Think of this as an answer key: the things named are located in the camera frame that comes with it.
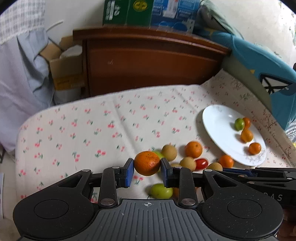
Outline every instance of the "gold circular logo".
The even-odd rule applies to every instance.
[[[147,3],[145,1],[135,1],[133,4],[134,10],[142,12],[147,9]]]

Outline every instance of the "wooden furniture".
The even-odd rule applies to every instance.
[[[230,52],[195,35],[151,28],[74,30],[73,38],[83,41],[90,96],[147,86],[202,84],[219,71]]]

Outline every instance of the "oval plate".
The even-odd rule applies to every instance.
[[[202,113],[202,121],[206,131],[225,154],[247,166],[262,164],[266,157],[266,145],[261,134],[251,124],[249,130],[253,133],[254,138],[251,142],[243,143],[240,140],[242,131],[234,129],[234,122],[237,118],[244,118],[244,116],[224,105],[210,105]],[[261,145],[261,152],[257,155],[250,155],[248,152],[248,147],[253,142],[258,142]]]

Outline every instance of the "red cherry tomato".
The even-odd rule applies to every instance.
[[[196,171],[203,170],[209,165],[207,159],[204,159],[204,158],[197,159],[195,160],[195,162],[196,162],[196,169],[195,169]]]

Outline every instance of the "green box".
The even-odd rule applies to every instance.
[[[103,24],[150,26],[153,0],[105,0]]]

